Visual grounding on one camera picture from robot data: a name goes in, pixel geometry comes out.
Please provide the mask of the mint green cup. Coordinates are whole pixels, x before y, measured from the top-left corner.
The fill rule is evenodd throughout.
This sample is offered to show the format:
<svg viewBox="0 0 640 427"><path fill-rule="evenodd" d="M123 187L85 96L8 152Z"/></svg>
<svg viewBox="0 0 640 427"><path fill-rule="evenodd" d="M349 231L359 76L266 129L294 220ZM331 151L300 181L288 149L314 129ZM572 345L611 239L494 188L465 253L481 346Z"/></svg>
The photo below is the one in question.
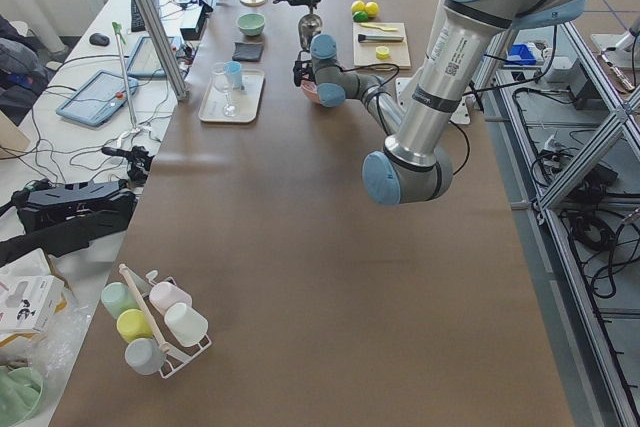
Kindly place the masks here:
<svg viewBox="0 0 640 427"><path fill-rule="evenodd" d="M101 291L100 300L114 320L123 312L138 308L128 286L121 282L107 284Z"/></svg>

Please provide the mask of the green lime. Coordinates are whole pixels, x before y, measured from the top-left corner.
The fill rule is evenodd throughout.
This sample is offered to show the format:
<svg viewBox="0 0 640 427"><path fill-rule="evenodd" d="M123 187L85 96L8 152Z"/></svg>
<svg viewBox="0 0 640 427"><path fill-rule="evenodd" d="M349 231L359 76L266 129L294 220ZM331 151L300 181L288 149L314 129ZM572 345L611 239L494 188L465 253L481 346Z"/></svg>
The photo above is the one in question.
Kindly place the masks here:
<svg viewBox="0 0 640 427"><path fill-rule="evenodd" d="M352 20L356 23L368 22L369 15L365 11L356 11L352 14Z"/></svg>

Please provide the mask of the yellow cup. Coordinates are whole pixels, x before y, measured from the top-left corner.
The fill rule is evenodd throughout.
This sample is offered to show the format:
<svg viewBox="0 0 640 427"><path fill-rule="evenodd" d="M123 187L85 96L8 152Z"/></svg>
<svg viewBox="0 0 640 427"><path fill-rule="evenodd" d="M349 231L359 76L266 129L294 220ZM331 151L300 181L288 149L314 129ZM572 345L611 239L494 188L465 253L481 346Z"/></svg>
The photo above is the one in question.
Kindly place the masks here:
<svg viewBox="0 0 640 427"><path fill-rule="evenodd" d="M116 329L127 343L141 338L152 338L152 330L139 309L128 309L122 312L116 320Z"/></svg>

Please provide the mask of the black computer mouse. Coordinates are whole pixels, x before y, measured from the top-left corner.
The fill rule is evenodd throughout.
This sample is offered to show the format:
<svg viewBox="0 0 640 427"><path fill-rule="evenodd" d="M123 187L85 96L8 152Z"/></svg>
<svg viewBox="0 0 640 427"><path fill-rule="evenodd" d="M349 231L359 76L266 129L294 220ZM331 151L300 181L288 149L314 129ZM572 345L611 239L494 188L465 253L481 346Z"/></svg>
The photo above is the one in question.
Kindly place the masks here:
<svg viewBox="0 0 640 427"><path fill-rule="evenodd" d="M89 43L94 46L106 47L110 44L110 39L107 35L93 33L89 37Z"/></svg>

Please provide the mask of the pink cup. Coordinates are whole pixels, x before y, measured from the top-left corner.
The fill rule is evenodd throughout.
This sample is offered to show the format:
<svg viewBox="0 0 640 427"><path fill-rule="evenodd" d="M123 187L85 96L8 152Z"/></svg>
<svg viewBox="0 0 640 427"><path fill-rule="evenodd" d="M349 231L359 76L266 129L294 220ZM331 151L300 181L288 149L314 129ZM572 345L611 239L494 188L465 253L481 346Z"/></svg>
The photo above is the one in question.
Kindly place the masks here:
<svg viewBox="0 0 640 427"><path fill-rule="evenodd" d="M192 305L191 295L168 281L159 282L151 288L149 301L161 315L165 315L176 303Z"/></svg>

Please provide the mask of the grey cup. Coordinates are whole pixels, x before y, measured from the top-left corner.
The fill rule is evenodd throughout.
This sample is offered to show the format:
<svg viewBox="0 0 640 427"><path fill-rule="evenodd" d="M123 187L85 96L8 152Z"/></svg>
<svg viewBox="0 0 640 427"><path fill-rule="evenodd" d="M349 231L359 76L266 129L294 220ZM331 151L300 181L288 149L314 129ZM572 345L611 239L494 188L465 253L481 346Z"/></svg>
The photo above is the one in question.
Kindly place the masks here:
<svg viewBox="0 0 640 427"><path fill-rule="evenodd" d="M166 354L150 338L133 340L125 349L125 361L140 375L152 375L163 366Z"/></svg>

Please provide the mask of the steel ice scoop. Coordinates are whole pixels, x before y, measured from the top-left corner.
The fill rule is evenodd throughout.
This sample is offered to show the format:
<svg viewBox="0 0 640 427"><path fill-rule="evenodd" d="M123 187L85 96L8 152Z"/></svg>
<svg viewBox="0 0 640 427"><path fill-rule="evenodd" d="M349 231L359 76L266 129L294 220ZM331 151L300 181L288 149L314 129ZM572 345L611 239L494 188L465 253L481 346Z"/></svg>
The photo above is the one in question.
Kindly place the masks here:
<svg viewBox="0 0 640 427"><path fill-rule="evenodd" d="M309 50L313 38L320 34L323 29L322 18L315 10L315 7L310 6L309 12L303 15L298 21L299 41L303 51Z"/></svg>

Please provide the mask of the pink bowl of ice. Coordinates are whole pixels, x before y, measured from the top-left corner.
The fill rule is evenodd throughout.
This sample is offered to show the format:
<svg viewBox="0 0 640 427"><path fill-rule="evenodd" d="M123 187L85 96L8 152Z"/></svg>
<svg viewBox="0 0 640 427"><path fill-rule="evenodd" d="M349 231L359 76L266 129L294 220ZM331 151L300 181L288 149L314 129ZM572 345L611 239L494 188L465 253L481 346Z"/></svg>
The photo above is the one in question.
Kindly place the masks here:
<svg viewBox="0 0 640 427"><path fill-rule="evenodd" d="M300 89L302 90L303 94L306 96L306 98L310 102L317 105L321 104L319 95L317 93L316 85L314 82L303 79L301 81Z"/></svg>

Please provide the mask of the green bowl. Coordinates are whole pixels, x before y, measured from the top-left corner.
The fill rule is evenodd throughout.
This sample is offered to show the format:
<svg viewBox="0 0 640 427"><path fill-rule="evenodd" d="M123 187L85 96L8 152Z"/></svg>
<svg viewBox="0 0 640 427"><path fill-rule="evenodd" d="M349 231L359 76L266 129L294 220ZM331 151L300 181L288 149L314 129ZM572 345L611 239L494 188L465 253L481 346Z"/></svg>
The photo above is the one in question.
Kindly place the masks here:
<svg viewBox="0 0 640 427"><path fill-rule="evenodd" d="M265 25L265 17L259 13L245 13L239 16L236 21L238 30L248 37L261 35Z"/></svg>

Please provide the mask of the yellow lemon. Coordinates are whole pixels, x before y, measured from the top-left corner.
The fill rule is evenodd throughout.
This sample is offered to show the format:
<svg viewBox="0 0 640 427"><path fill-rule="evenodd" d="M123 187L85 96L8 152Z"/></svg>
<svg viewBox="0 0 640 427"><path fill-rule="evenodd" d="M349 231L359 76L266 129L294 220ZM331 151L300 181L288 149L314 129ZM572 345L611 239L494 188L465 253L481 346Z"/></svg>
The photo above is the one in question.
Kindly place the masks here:
<svg viewBox="0 0 640 427"><path fill-rule="evenodd" d="M379 14L380 8L377 2L375 1L369 1L365 4L364 6L364 11L366 12L367 16L372 19L372 18L376 18Z"/></svg>
<svg viewBox="0 0 640 427"><path fill-rule="evenodd" d="M351 5L351 13L355 14L357 12L365 12L366 4L362 0L356 0Z"/></svg>

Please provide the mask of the white cup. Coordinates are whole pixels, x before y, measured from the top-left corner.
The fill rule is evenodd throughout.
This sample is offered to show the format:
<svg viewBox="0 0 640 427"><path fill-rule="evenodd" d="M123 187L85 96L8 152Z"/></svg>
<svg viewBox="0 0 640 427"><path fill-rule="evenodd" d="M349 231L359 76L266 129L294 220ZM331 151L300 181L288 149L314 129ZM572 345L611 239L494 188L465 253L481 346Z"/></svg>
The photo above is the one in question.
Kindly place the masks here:
<svg viewBox="0 0 640 427"><path fill-rule="evenodd" d="M184 347L198 344L209 326L203 315L184 302L175 303L165 312L164 323Z"/></svg>

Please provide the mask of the light blue cup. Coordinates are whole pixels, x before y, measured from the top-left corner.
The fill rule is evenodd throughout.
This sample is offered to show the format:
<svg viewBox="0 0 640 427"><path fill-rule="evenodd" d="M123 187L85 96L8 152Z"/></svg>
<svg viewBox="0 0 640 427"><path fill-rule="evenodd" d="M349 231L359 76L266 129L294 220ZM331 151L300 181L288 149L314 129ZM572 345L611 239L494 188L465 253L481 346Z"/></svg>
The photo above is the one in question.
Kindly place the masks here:
<svg viewBox="0 0 640 427"><path fill-rule="evenodd" d="M234 90L243 89L243 70L242 65L238 61L227 61L223 64L224 73Z"/></svg>

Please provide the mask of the steel muddler black tip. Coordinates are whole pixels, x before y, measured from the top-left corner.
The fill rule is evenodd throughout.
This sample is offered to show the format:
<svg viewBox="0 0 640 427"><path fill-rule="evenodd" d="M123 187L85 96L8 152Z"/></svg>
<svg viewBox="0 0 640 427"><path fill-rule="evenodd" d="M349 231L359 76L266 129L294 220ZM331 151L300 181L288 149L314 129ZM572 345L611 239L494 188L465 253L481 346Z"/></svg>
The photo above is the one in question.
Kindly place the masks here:
<svg viewBox="0 0 640 427"><path fill-rule="evenodd" d="M373 35L359 33L357 35L359 43L401 43L404 41L403 36L398 35Z"/></svg>

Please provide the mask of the clear wine glass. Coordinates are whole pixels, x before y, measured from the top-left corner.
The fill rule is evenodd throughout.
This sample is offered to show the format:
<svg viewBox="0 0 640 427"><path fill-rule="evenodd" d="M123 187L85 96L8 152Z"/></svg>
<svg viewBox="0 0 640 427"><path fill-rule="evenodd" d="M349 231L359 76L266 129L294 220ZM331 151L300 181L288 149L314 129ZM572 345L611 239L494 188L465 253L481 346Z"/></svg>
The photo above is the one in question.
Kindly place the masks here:
<svg viewBox="0 0 640 427"><path fill-rule="evenodd" d="M214 64L213 70L212 70L212 79L213 79L213 86L215 90L221 93L225 98L225 105L222 108L223 115L229 118L235 117L236 106L233 104L231 100L231 91L233 88L233 83L229 79L225 71L224 62L217 62Z"/></svg>

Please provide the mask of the wooden cutting board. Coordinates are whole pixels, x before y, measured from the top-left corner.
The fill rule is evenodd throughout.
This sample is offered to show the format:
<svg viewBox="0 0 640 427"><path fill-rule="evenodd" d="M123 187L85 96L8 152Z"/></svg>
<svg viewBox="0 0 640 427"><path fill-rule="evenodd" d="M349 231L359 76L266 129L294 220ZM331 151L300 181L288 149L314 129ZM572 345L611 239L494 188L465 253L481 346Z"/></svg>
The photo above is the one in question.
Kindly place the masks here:
<svg viewBox="0 0 640 427"><path fill-rule="evenodd" d="M353 24L353 57L356 67L391 62L400 69L411 68L405 25L398 22Z"/></svg>

